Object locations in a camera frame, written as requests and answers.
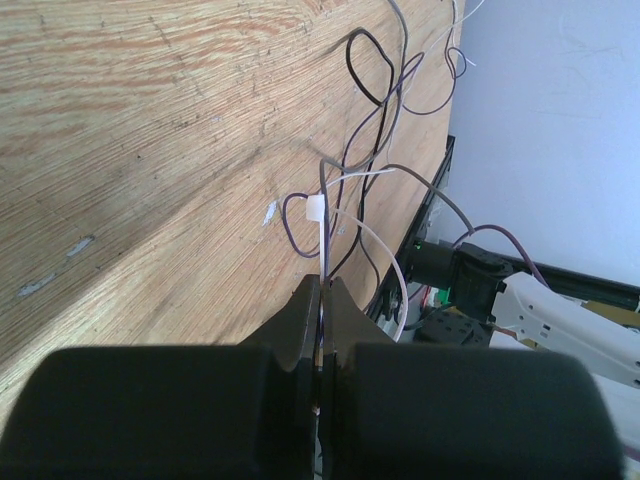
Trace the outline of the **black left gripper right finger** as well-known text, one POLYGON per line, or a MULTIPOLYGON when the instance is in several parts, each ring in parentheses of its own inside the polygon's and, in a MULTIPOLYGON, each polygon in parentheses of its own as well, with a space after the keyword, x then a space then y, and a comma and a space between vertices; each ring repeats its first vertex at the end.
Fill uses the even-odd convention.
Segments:
POLYGON ((586 364, 553 351, 397 343, 322 289, 327 479, 619 479, 586 364))

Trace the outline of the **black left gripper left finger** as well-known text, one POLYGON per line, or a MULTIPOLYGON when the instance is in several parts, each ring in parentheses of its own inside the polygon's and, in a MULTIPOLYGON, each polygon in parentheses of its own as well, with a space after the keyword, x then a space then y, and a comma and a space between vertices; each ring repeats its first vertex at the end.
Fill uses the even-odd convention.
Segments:
POLYGON ((76 347, 34 369, 5 479, 310 479, 320 284, 237 345, 76 347))

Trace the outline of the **white zip tie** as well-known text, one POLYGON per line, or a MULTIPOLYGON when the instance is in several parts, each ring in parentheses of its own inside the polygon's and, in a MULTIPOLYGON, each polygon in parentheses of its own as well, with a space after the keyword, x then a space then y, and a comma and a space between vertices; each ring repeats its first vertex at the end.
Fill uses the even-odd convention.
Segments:
POLYGON ((309 195, 306 200, 306 219, 315 222, 319 236, 319 274, 325 282, 329 266, 329 214, 324 194, 309 195))

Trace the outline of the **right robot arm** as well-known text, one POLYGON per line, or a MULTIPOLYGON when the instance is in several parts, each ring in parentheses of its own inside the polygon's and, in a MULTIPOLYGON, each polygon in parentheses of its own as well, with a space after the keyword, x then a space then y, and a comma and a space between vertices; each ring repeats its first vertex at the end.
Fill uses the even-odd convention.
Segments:
POLYGON ((639 335, 553 292, 506 259, 475 245, 420 241, 408 256, 410 279, 449 292, 461 313, 509 330, 587 368, 639 387, 639 335))

